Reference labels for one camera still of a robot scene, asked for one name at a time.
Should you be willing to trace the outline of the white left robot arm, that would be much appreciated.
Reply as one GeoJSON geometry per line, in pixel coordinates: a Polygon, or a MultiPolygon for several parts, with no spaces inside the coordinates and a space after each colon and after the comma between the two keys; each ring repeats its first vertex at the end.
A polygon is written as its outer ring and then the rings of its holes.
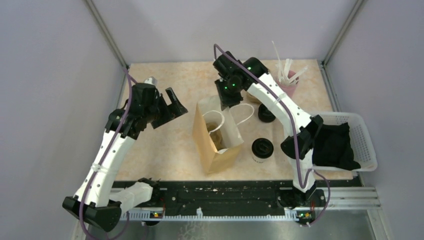
{"type": "Polygon", "coordinates": [[[170,104],[154,84],[136,83],[131,87],[126,107],[109,115],[102,143],[86,178],[62,202],[62,207],[81,223],[108,233],[123,213],[142,203],[154,207],[160,202],[159,183],[147,178],[120,192],[113,193],[112,188],[125,156],[147,125],[156,129],[188,113],[171,87],[165,91],[170,104]]]}

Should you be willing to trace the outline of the brown paper bag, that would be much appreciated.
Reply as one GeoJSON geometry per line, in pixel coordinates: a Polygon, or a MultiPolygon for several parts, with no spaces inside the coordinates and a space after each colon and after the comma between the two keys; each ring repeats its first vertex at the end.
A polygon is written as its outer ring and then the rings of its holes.
{"type": "Polygon", "coordinates": [[[220,173],[231,168],[239,156],[244,140],[239,125],[249,120],[255,108],[249,103],[235,107],[248,108],[246,117],[236,122],[232,109],[221,109],[219,96],[209,96],[197,102],[192,129],[200,164],[206,175],[220,173]]]}

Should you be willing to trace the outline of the white paper cup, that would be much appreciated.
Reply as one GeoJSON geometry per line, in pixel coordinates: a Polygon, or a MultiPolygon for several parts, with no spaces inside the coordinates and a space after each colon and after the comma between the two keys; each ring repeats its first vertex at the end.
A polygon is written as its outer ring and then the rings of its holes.
{"type": "Polygon", "coordinates": [[[253,155],[252,156],[252,159],[256,162],[256,163],[259,163],[259,164],[262,164],[262,163],[265,163],[269,158],[267,157],[267,158],[262,158],[262,157],[259,157],[259,156],[256,156],[256,155],[253,155]]]}

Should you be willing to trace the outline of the black plastic cup lid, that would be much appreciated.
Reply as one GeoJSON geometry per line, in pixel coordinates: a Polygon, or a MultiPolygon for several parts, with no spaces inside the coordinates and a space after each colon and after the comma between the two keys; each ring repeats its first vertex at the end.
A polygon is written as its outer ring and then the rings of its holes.
{"type": "Polygon", "coordinates": [[[251,145],[251,152],[260,158],[270,158],[274,153],[274,145],[267,138],[257,138],[251,145]]]}

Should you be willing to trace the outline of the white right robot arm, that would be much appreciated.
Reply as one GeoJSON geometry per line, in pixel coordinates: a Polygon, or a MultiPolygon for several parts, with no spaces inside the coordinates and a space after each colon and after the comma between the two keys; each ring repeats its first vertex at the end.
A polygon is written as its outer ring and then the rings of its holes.
{"type": "Polygon", "coordinates": [[[310,206],[316,191],[313,151],[323,118],[302,110],[278,86],[269,69],[255,57],[241,62],[226,51],[214,57],[213,66],[220,76],[215,85],[222,110],[239,105],[243,100],[241,92],[246,91],[280,121],[285,137],[280,148],[294,173],[293,187],[283,191],[280,203],[291,209],[310,206]]]}

